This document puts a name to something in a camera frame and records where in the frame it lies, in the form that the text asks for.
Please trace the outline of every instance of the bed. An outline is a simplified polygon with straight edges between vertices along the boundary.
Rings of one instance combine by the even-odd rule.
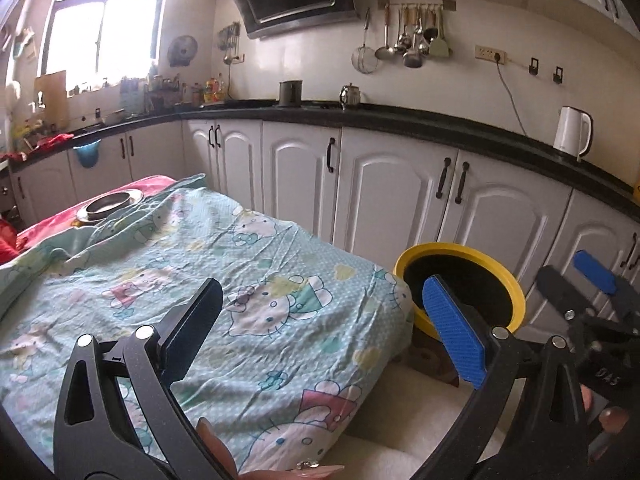
[[[202,175],[185,179],[0,267],[0,400],[47,465],[76,338],[157,322],[209,276],[224,309],[172,392],[192,422],[213,423],[241,472],[322,458],[410,341],[404,282],[243,209]],[[140,443],[161,456],[130,384],[120,390]]]

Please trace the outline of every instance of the wall hook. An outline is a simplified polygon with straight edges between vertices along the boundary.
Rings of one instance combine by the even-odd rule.
[[[529,65],[529,73],[531,75],[538,75],[538,65],[539,65],[539,63],[540,62],[535,57],[531,58],[531,63]]]
[[[554,83],[561,85],[562,84],[562,74],[564,70],[562,70],[561,66],[556,66],[556,73],[554,74]]]

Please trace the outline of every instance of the cutting board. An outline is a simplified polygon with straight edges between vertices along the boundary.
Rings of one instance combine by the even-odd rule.
[[[66,101],[66,70],[37,77],[33,85],[34,101],[38,102],[38,92],[42,92],[44,118],[55,124],[63,133],[69,126],[69,106]]]

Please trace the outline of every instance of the window frame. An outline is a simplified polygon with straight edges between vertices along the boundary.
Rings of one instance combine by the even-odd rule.
[[[51,41],[51,32],[53,30],[53,24],[55,22],[56,13],[62,9],[68,9],[69,7],[75,7],[82,4],[90,3],[102,3],[102,17],[100,19],[100,27],[98,29],[98,40],[95,42],[95,73],[98,73],[98,64],[100,61],[100,43],[102,41],[102,26],[104,25],[104,11],[106,10],[106,3],[109,0],[53,0],[51,6],[51,12],[49,15],[49,23],[47,25],[47,32],[44,38],[44,46],[42,48],[42,67],[40,69],[40,75],[47,73],[47,63],[49,62],[49,44]],[[162,14],[162,3],[164,0],[156,0],[156,14],[154,17],[154,26],[151,35],[151,49],[149,57],[156,59],[158,57],[158,35],[160,27],[160,19]]]

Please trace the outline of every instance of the white kettle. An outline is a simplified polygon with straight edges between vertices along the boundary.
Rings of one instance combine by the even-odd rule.
[[[571,106],[563,106],[556,131],[554,148],[576,156],[578,160],[589,153],[593,140],[593,117]]]

